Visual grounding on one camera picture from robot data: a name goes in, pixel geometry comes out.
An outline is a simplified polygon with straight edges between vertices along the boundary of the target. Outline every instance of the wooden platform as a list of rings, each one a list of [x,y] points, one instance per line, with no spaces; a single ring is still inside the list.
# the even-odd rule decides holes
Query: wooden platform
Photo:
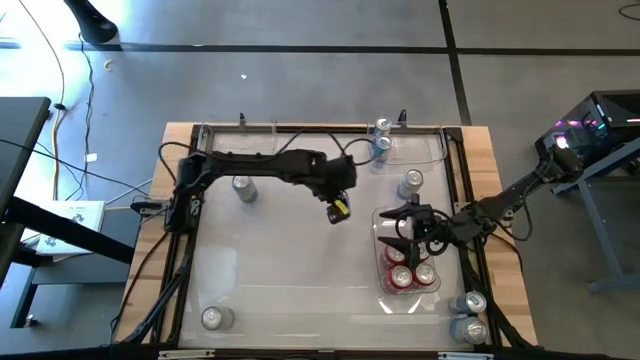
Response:
[[[169,123],[165,131],[163,142],[178,141],[189,143],[192,127],[194,123]],[[299,124],[308,126],[319,126],[321,124]],[[252,125],[252,126],[271,126],[270,124]],[[462,127],[464,135],[464,145],[467,155],[467,162],[473,186],[473,192],[476,199],[485,196],[491,196],[502,190],[498,169],[491,146],[491,138],[489,130],[486,127]],[[169,166],[174,169],[177,167],[179,159],[187,155],[187,149],[180,147],[167,147],[164,150],[164,156]],[[459,194],[464,194],[461,186],[462,180],[460,176],[460,165],[457,161],[454,163],[454,172],[456,174],[456,183]],[[157,163],[156,171],[153,178],[151,196],[154,199],[168,199],[173,190],[171,177],[164,167]],[[140,230],[136,252],[129,273],[127,289],[131,279],[138,271],[140,262],[164,234],[162,229],[163,219],[161,217],[152,219],[143,225]],[[125,306],[125,310],[120,320],[120,324],[116,330],[116,340],[121,340],[129,335],[135,326],[143,319],[149,308],[157,299],[162,273],[164,270],[165,259],[169,241],[166,240],[158,250],[151,256],[143,269],[140,279],[134,287],[131,297]],[[179,254],[184,249],[184,239],[180,244]],[[537,343],[533,322],[529,312],[529,303],[527,294],[520,273],[520,266],[516,254],[504,243],[495,238],[490,238],[485,247],[486,258],[491,277],[491,285],[496,302],[507,315],[511,323],[518,329],[520,334],[529,342]],[[180,255],[176,261],[176,267],[180,263]],[[162,333],[162,341],[168,336],[168,329],[171,328],[171,322],[175,311],[176,294],[172,297],[167,306],[164,319],[164,331]]]

